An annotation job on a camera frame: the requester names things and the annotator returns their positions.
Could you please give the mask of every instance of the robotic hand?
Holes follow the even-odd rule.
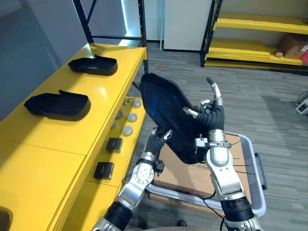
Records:
[[[161,162],[157,160],[158,151],[171,137],[172,130],[159,137],[157,128],[150,134],[144,151],[135,166],[132,177],[126,183],[116,200],[92,228],[92,231],[122,231],[139,205],[143,192],[154,178],[154,171],[162,171]]]
[[[263,231],[257,216],[253,214],[239,176],[233,168],[233,158],[224,132],[224,109],[222,96],[212,78],[207,79],[214,92],[214,104],[207,113],[204,106],[210,101],[201,101],[201,111],[183,110],[192,115],[208,131],[207,139],[200,135],[195,139],[196,148],[203,148],[204,159],[211,170],[211,179],[225,213],[229,231]]]

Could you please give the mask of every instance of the gray plastic bin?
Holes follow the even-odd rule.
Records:
[[[256,164],[256,157],[255,157],[255,153],[252,147],[252,143],[244,135],[235,134],[231,132],[228,132],[228,134],[238,135],[241,138],[241,144],[243,148],[245,164],[248,165],[246,166],[246,170],[248,173],[254,173],[254,174],[247,174],[249,189],[250,189],[250,194],[251,194],[251,200],[252,200],[251,208],[254,214],[260,217],[265,214],[266,204],[265,204],[264,194],[263,194],[262,185],[260,182],[259,172],[258,172],[258,168]],[[185,193],[157,187],[152,184],[149,184],[146,189],[151,193],[158,194],[161,196],[178,199],[178,200],[196,204],[196,205],[206,206],[204,202],[197,196],[188,195]],[[210,207],[222,210],[220,201],[216,199],[209,199],[206,202]]]

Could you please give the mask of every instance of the cable wire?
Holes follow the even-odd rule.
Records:
[[[222,226],[225,222],[225,217],[223,217],[222,215],[220,215],[218,212],[216,212],[212,207],[210,207],[205,201],[208,200],[208,199],[211,199],[213,198],[214,196],[216,195],[216,191],[213,192],[212,195],[210,195],[209,197],[200,197],[198,196],[202,201],[203,203],[209,208],[211,209],[214,213],[216,213],[217,216],[219,216],[222,220],[221,220],[221,223],[220,223],[220,229],[219,230],[222,230]]]
[[[304,91],[303,93],[301,93],[299,96],[298,96],[298,98],[297,98],[297,103],[299,104],[299,98],[303,95],[303,94],[305,94],[305,93],[307,93],[308,92],[308,90],[307,91]]]
[[[124,185],[125,180],[126,180],[128,177],[131,177],[132,175],[133,175],[133,174],[130,173],[130,174],[128,174],[127,176],[125,176],[125,177],[123,178],[123,180],[122,180],[122,185]]]
[[[237,144],[237,143],[239,143],[239,142],[241,142],[241,139],[239,139],[237,142],[235,142],[235,143],[232,143],[231,145],[235,145],[235,144]]]

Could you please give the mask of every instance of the black shelving rack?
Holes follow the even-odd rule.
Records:
[[[223,0],[212,0],[210,12],[208,15],[207,24],[205,27],[205,33],[203,36],[203,41],[200,49],[200,66],[204,67],[205,65],[205,56],[208,53],[210,48],[213,35],[214,35],[214,25],[217,22],[220,8]]]
[[[146,47],[146,31],[145,31],[145,14],[144,14],[144,0],[138,0],[138,10],[139,10],[139,21],[140,21],[140,31],[141,37],[129,37],[129,36],[110,36],[110,35],[93,35],[90,31],[89,22],[93,13],[93,9],[95,7],[97,0],[93,0],[91,5],[89,15],[86,18],[85,12],[83,10],[82,4],[80,0],[73,0],[74,7],[76,9],[77,15],[79,17],[82,29],[85,33],[86,39],[88,43],[94,43],[93,38],[103,38],[103,39],[126,39],[126,40],[137,40],[141,41],[141,46]],[[149,72],[148,60],[143,61],[144,72]]]

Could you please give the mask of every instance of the black cable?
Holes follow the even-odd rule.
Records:
[[[131,175],[133,175],[132,173],[128,174],[127,176],[125,176],[122,180],[122,185],[124,185],[124,182],[125,180],[128,178],[128,177],[131,177]]]
[[[236,171],[236,172],[240,172],[240,173],[245,173],[245,174],[255,175],[255,173],[250,173],[250,172],[241,172],[241,171]]]
[[[222,230],[223,223],[225,223],[225,218],[226,217],[224,216],[223,219],[221,220],[220,228],[219,228],[220,231]]]
[[[304,91],[303,93],[301,93],[299,96],[298,96],[298,98],[297,98],[297,103],[299,104],[299,98],[303,95],[303,94],[305,94],[305,93],[307,93],[308,92],[308,90],[307,91]]]
[[[235,142],[235,143],[232,143],[231,145],[235,145],[237,143],[241,142],[241,139],[239,139],[239,141]]]
[[[202,201],[203,203],[209,208],[211,209],[214,213],[216,213],[217,216],[219,216],[222,220],[221,220],[221,223],[220,223],[220,229],[219,230],[222,230],[222,226],[225,222],[225,217],[223,217],[222,215],[220,215],[218,212],[216,212],[212,207],[210,207],[205,201],[208,200],[208,199],[211,199],[213,198],[214,196],[216,195],[216,191],[213,192],[212,195],[210,195],[209,197],[200,197],[198,196]]]
[[[198,196],[201,200],[208,200],[208,199],[211,199],[213,198],[214,196],[216,195],[216,191],[214,191],[214,193],[208,197],[201,197],[201,196]]]
[[[221,219],[223,219],[223,216],[220,215],[218,212],[216,212],[212,207],[210,207],[206,202],[205,200],[203,200],[204,204],[209,208],[211,209],[214,213],[216,213],[217,216],[219,216]]]

